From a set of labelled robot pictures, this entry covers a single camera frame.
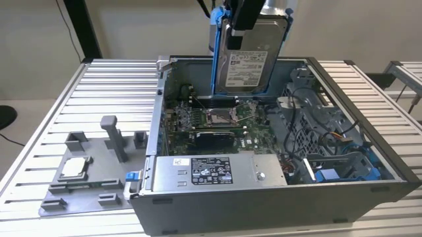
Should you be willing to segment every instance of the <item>barcode sticker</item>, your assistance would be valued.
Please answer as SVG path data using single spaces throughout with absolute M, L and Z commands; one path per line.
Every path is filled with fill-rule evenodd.
M 266 57 L 266 51 L 231 52 L 226 86 L 258 86 L 263 73 Z

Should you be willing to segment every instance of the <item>power supply label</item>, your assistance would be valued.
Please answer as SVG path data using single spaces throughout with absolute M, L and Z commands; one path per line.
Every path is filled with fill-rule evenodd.
M 232 51 L 230 54 L 226 86 L 258 86 L 267 51 Z
M 232 173 L 228 157 L 192 158 L 192 184 L 232 184 Z

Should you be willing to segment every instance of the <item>blue latch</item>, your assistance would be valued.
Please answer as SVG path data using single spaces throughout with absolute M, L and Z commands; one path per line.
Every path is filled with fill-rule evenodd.
M 136 181 L 139 181 L 139 171 L 128 172 L 126 174 L 126 181 L 127 182 L 136 182 Z

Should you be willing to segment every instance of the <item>motherboard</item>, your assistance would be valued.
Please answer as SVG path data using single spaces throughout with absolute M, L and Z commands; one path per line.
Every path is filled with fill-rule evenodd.
M 252 99 L 172 101 L 166 110 L 168 155 L 278 154 L 266 106 Z

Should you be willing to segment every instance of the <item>metal slotted table surface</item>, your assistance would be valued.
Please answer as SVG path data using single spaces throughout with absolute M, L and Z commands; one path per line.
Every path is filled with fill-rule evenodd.
M 415 174 L 422 178 L 422 129 L 359 68 L 321 61 Z M 81 64 L 13 163 L 0 187 L 0 236 L 146 236 L 132 209 L 40 218 L 37 210 L 64 154 L 67 133 L 106 137 L 99 121 L 118 116 L 123 134 L 148 131 L 156 92 L 156 63 L 94 60 Z M 422 189 L 377 206 L 355 223 L 207 233 L 204 236 L 422 236 Z
M 391 61 L 385 73 L 391 73 L 422 96 L 422 62 Z

